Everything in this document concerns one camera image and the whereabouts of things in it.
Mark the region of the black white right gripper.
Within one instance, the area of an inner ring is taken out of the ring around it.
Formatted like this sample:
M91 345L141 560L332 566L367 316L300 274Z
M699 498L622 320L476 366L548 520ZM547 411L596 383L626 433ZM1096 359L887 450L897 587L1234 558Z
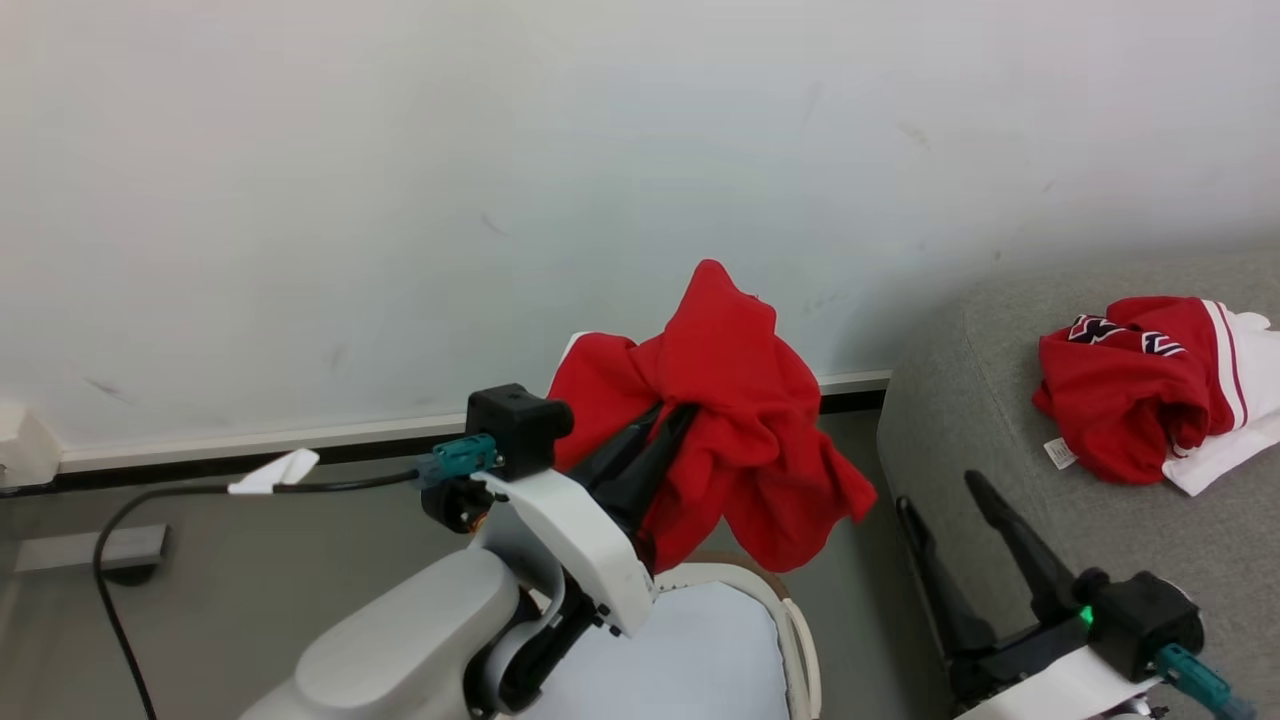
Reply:
M1073 594L1076 577L978 470L965 484L1010 551L1038 624L997 639L942 564L936 539L909 497L896 498L931 619L945 656L955 719L1162 717L1148 701L1162 683L1153 665L1133 680L1091 647L1092 609Z

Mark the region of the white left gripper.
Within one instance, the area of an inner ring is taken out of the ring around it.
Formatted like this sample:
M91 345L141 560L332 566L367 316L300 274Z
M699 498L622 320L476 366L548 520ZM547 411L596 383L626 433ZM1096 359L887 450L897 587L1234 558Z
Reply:
M605 623L635 637L657 591L634 546L654 544L644 521L698 413L691 404L668 413L652 406L572 466L571 478L554 469L516 480L490 471L471 478L507 497L594 605L608 607ZM598 503L588 492L598 493Z

